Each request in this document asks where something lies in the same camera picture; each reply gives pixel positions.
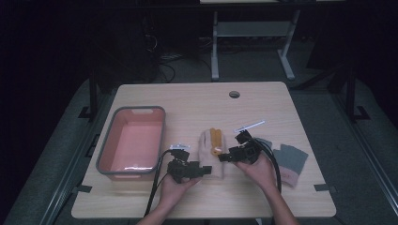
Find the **human hand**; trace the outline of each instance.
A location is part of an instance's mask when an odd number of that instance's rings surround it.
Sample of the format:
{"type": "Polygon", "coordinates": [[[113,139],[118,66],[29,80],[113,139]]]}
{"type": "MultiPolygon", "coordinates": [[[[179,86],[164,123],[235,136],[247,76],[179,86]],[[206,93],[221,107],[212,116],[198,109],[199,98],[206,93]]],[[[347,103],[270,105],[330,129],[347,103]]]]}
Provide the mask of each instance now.
{"type": "Polygon", "coordinates": [[[254,164],[236,162],[235,165],[248,175],[263,190],[276,188],[272,162],[263,154],[258,156],[254,164]]]}
{"type": "Polygon", "coordinates": [[[200,181],[200,178],[194,178],[189,181],[182,181],[178,184],[172,177],[167,174],[161,184],[161,199],[158,207],[173,208],[184,196],[185,192],[200,181]]]}

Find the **forearm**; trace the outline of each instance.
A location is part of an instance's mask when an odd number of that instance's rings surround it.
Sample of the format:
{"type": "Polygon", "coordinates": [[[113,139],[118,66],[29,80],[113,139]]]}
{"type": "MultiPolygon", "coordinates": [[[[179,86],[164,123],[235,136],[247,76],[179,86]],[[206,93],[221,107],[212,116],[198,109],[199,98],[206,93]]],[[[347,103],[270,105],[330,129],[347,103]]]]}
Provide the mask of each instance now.
{"type": "Polygon", "coordinates": [[[141,219],[137,225],[161,225],[172,210],[173,207],[157,206],[152,212],[146,215],[146,217],[141,219]]]}
{"type": "Polygon", "coordinates": [[[277,188],[262,188],[262,190],[273,212],[275,224],[299,224],[277,188]]]}

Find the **wrist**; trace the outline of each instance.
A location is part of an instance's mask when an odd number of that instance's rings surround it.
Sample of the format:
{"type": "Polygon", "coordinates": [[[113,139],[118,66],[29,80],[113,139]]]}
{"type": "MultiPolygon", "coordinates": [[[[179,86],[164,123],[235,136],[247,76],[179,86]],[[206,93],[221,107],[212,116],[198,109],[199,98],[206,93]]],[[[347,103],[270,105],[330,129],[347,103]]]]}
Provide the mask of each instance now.
{"type": "Polygon", "coordinates": [[[278,188],[274,185],[261,186],[260,188],[263,190],[263,192],[266,196],[272,195],[275,192],[279,193],[278,188]]]}

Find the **metal stand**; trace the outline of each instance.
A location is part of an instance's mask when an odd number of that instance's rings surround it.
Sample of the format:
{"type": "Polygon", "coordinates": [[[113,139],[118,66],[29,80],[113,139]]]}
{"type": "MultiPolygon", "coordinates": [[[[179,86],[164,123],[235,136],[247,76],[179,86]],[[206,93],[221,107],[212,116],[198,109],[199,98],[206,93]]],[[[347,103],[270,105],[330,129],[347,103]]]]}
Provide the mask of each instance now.
{"type": "Polygon", "coordinates": [[[220,78],[217,57],[217,37],[286,37],[282,49],[278,50],[284,73],[287,79],[294,80],[295,75],[287,60],[287,52],[295,34],[300,10],[296,10],[293,19],[287,22],[219,22],[218,12],[214,12],[213,50],[211,53],[211,80],[220,78]]]}

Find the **dark background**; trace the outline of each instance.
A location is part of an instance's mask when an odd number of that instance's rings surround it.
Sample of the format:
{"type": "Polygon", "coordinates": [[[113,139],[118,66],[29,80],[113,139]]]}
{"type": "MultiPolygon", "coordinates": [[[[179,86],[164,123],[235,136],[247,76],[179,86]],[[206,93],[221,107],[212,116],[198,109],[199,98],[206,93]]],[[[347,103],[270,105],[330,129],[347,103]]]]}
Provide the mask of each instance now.
{"type": "MultiPolygon", "coordinates": [[[[102,92],[121,83],[150,83],[159,52],[148,53],[144,33],[192,55],[197,38],[211,35],[208,11],[158,12],[143,22],[146,14],[137,11],[85,8],[100,2],[0,0],[1,221],[90,73],[102,92]]],[[[311,68],[352,63],[398,126],[398,7],[390,1],[348,2],[303,10],[295,37],[316,38],[311,68]]]]}

